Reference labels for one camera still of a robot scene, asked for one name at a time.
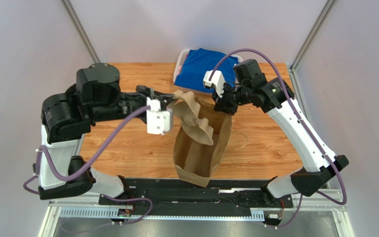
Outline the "cardboard cup carrier tray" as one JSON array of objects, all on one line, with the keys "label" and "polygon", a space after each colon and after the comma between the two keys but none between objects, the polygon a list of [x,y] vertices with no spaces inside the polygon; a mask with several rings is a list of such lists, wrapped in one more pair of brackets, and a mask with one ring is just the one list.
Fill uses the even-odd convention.
[{"label": "cardboard cup carrier tray", "polygon": [[214,129],[207,118],[199,118],[201,105],[193,92],[177,90],[173,93],[173,102],[168,105],[173,110],[184,132],[194,141],[212,146]]}]

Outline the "brown paper bag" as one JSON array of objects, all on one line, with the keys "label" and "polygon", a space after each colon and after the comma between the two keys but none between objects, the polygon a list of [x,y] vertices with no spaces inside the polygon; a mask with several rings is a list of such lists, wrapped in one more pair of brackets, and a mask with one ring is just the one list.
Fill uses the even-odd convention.
[{"label": "brown paper bag", "polygon": [[207,187],[220,166],[232,131],[232,116],[214,111],[214,105],[196,96],[201,105],[199,118],[207,118],[214,129],[214,145],[202,145],[191,139],[180,127],[176,136],[173,162],[180,180]]}]

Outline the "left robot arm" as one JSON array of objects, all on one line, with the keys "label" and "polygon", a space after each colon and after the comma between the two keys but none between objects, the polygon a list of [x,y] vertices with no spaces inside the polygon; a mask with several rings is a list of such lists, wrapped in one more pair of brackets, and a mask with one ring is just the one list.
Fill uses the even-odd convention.
[{"label": "left robot arm", "polygon": [[[162,134],[173,126],[169,104],[174,95],[144,85],[122,92],[120,72],[108,63],[80,69],[76,82],[64,93],[44,100],[41,110],[41,146],[34,166],[41,200],[76,197],[87,192],[116,198],[129,191],[124,177],[111,176],[93,163],[125,125],[138,118],[149,134]],[[119,120],[120,125],[85,161],[80,156],[84,137],[98,122]]]}]

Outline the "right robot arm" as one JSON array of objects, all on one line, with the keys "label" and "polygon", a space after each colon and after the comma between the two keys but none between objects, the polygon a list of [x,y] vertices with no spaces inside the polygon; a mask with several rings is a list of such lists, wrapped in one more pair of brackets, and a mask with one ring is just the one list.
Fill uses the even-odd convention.
[{"label": "right robot arm", "polygon": [[274,177],[261,187],[261,201],[271,206],[291,194],[310,197],[320,193],[333,177],[348,166],[344,155],[336,155],[304,117],[295,95],[278,78],[268,81],[254,59],[234,65],[236,82],[226,82],[221,71],[207,71],[206,88],[214,90],[214,110],[234,115],[239,106],[253,105],[272,118],[285,133],[302,161],[302,168],[285,176]]}]

